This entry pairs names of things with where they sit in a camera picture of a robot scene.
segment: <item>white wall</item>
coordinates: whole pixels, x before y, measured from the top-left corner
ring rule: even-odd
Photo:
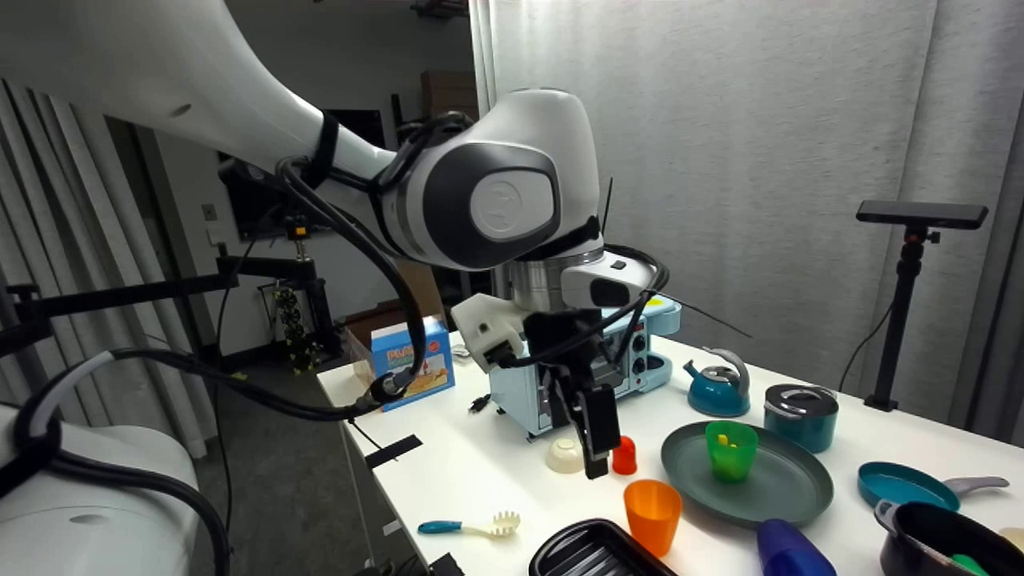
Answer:
[[[467,22],[416,21],[406,0],[235,0],[236,15],[254,53],[296,92],[319,109],[382,109],[385,133],[393,137],[392,92],[404,96],[404,112],[420,115],[420,75],[458,72]],[[179,137],[157,137],[175,211],[187,227],[187,252],[196,272],[215,272],[217,248],[239,252],[232,201],[217,180],[215,150]],[[254,255],[296,255],[296,248],[256,243]],[[344,239],[314,238],[307,255],[327,279],[333,316],[350,316],[392,299],[389,282]],[[239,351],[269,343],[269,322],[260,306],[260,282],[245,282],[235,293],[224,322],[224,351]],[[208,295],[208,314],[217,314],[217,295]]]

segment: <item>white table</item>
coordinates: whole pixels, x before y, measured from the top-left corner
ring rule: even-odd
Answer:
[[[625,400],[621,432],[634,435],[639,471],[634,477],[584,473],[564,477],[545,467],[552,440],[526,442],[526,432],[496,418],[489,408],[471,418],[467,408],[487,394],[487,374],[471,362],[458,362],[456,391],[411,405],[393,414],[360,421],[382,445],[420,435],[423,445],[398,462],[374,467],[401,522],[411,530],[427,562],[452,553],[467,576],[522,576],[531,553],[564,524],[579,519],[612,519],[627,530],[621,492],[631,480],[661,477],[662,440],[688,424],[708,421],[686,400],[688,374],[681,362],[712,362],[702,348],[655,341],[652,348],[671,362],[671,382],[646,397]],[[762,427],[766,389],[783,377],[751,367],[751,411],[747,424]],[[319,383],[333,405],[350,405],[362,382],[357,367],[323,371]],[[831,562],[842,576],[879,574],[883,530],[859,498],[859,467],[863,462],[901,462],[923,467],[934,477],[991,477],[1012,480],[1003,492],[973,492],[965,515],[989,530],[1024,530],[1024,452],[983,435],[970,435],[910,414],[877,414],[862,408],[859,397],[838,397],[838,427],[831,447],[820,457],[836,485],[831,507],[807,530],[807,537]],[[427,519],[489,519],[511,510],[526,519],[516,540],[485,537],[420,537],[416,524]],[[671,570],[688,576],[743,576],[762,574],[756,534],[686,511],[675,549],[662,556]]]

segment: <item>small cup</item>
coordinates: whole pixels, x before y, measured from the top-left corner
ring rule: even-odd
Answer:
[[[631,534],[652,553],[667,556],[675,540],[681,498],[662,480],[637,480],[625,492]]]
[[[724,485],[743,485],[759,456],[759,432],[743,424],[708,424],[705,427],[712,471]]]
[[[612,452],[612,471],[614,473],[634,473],[637,471],[637,445],[631,435],[618,440],[618,447]]]

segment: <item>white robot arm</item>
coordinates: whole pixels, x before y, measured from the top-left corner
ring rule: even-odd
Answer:
[[[323,112],[262,69],[220,0],[10,0],[0,21],[0,76],[208,143],[267,173],[314,158],[323,130]],[[379,180],[393,160],[398,155],[336,130],[336,173]],[[586,227],[598,211],[598,166],[584,104],[531,91],[416,158],[406,180],[385,191],[382,214],[365,191],[340,182],[323,182],[317,196],[347,207],[398,255],[496,270]],[[598,265],[631,295],[650,282],[639,270],[625,275],[612,261],[602,263],[598,235],[560,252],[571,251],[586,261],[567,265]],[[516,299],[526,309],[593,306],[579,282],[539,282],[539,272],[509,279],[519,279]]]
[[[319,178],[307,180],[317,198],[344,207],[392,255],[504,270],[511,306],[471,302],[456,322],[485,367],[526,362],[519,343],[529,314],[547,314],[536,323],[542,335],[567,331],[545,358],[574,355],[557,389],[602,473],[618,424],[614,397],[596,383],[588,362],[598,309],[634,306],[637,322],[667,272],[634,251],[606,248],[596,143],[577,96],[516,92],[448,140],[382,150],[281,87],[224,0],[8,0],[0,76],[208,143],[267,173],[317,163]]]

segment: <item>white curtain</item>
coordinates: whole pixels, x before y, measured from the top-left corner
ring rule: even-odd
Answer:
[[[588,105],[608,238],[662,255],[681,341],[838,383],[897,287],[897,227],[862,198],[995,204],[1024,91],[1024,5],[473,0],[480,104],[564,87]],[[897,397],[955,421],[991,224],[927,248]],[[868,394],[877,348],[848,391]]]
[[[0,265],[10,286],[39,286],[46,299],[164,282],[107,118],[3,79]],[[56,341],[35,351],[57,374],[115,346],[189,348],[189,341],[174,302],[157,302],[56,322]],[[13,358],[0,377],[3,400],[32,391]],[[104,367],[64,414],[90,427],[164,428],[196,457],[215,435],[202,382],[140,362]]]
[[[991,227],[956,408],[965,427],[1024,445],[1024,100]]]

